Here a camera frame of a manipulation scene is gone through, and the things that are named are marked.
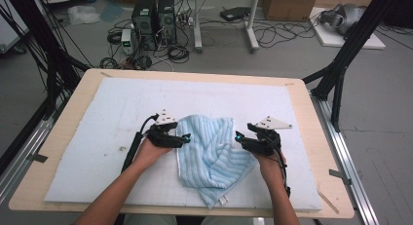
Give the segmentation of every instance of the blue striped cloth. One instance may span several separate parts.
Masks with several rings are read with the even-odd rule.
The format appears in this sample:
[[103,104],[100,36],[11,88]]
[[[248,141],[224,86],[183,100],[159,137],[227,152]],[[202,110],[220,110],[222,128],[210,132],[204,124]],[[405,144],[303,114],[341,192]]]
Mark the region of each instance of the blue striped cloth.
[[201,115],[178,122],[177,135],[191,133],[191,142],[177,150],[179,178],[196,188],[208,208],[225,196],[256,164],[242,148],[234,148],[232,118],[210,119]]

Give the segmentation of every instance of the computer case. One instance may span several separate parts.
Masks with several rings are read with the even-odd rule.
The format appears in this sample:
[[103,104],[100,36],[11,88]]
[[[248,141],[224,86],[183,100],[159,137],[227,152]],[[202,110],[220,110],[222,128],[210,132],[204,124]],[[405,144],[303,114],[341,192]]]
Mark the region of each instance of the computer case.
[[131,20],[139,47],[143,50],[157,50],[159,38],[156,35],[161,28],[156,0],[136,0]]
[[158,15],[163,39],[166,39],[168,44],[176,44],[174,0],[159,0]]

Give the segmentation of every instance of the desk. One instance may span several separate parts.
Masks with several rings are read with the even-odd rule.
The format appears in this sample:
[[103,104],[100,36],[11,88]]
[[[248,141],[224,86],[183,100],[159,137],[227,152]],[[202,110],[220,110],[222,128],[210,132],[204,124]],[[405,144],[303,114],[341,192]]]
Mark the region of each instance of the desk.
[[[249,76],[191,74],[172,72],[121,71],[91,69],[83,77],[75,93],[57,120],[40,154],[49,157],[44,163],[33,162],[16,193],[10,200],[10,209],[44,211],[83,211],[87,204],[45,203],[43,199],[55,176],[60,157],[74,135],[79,122],[94,98],[100,81],[105,77],[139,78],[192,82],[221,82],[286,87],[294,107],[303,143],[318,186],[322,210],[297,211],[299,217],[350,218],[353,206],[340,178],[330,176],[329,169],[337,170],[328,143],[319,123],[304,83],[299,79]],[[158,213],[188,215],[272,216],[269,209],[215,208],[179,206],[124,206],[125,213]]]
[[[195,0],[195,10],[201,10],[198,8],[199,0]],[[248,21],[245,22],[245,31],[246,35],[248,36],[249,43],[251,44],[251,52],[254,53],[258,51],[259,46],[257,39],[255,37],[254,30],[252,29],[252,25],[254,23],[255,12],[258,6],[258,0],[252,0],[251,9],[249,14]],[[199,11],[195,13],[194,19],[194,42],[195,42],[195,51],[197,53],[201,53],[203,51],[203,40],[201,39],[201,27],[200,27],[200,14]]]

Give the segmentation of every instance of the aluminum frame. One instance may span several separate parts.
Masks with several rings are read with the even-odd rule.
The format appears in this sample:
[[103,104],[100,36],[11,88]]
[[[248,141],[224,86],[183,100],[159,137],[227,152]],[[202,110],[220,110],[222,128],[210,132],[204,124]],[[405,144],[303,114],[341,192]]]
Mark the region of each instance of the aluminum frame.
[[365,225],[379,225],[376,217],[376,213],[368,200],[367,194],[365,193],[364,187],[362,186],[361,180],[358,177],[357,169],[353,163],[352,156],[349,153],[346,142],[344,141],[343,135],[337,132],[331,123],[331,107],[328,101],[319,100],[316,97],[316,105],[319,106],[319,110],[322,113],[324,123],[327,127],[327,132],[332,141],[335,155],[340,161],[340,167],[345,174],[345,176],[352,180],[352,184],[349,185],[352,190],[353,197],[357,203],[358,212]]

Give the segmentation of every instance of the floor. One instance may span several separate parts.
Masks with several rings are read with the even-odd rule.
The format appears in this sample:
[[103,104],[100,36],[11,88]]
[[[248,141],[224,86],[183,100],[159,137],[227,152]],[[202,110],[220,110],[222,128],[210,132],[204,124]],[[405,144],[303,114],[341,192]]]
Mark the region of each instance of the floor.
[[[110,2],[84,0],[56,6],[64,17],[70,6],[96,7],[98,13],[116,8]],[[202,16],[219,19],[216,9],[203,10]],[[128,19],[131,11],[95,24],[68,25],[66,30],[93,65],[108,55],[107,30]],[[328,65],[340,49],[322,47],[317,37],[297,38],[273,48],[249,51],[244,29],[221,24],[202,25],[204,51],[195,53],[192,39],[188,62],[154,65],[152,70],[304,78]],[[412,35],[385,32],[413,48]],[[350,65],[343,90],[340,127],[364,189],[380,224],[413,224],[413,52],[376,32],[385,43],[384,51],[362,50]],[[83,60],[65,37],[71,54]],[[308,85],[309,89],[316,83]],[[30,54],[0,55],[0,154],[44,100],[44,86]],[[9,195],[0,206],[2,224],[70,224],[79,213],[11,211]],[[302,219],[302,224],[315,224]],[[349,220],[322,219],[322,224],[362,224]]]

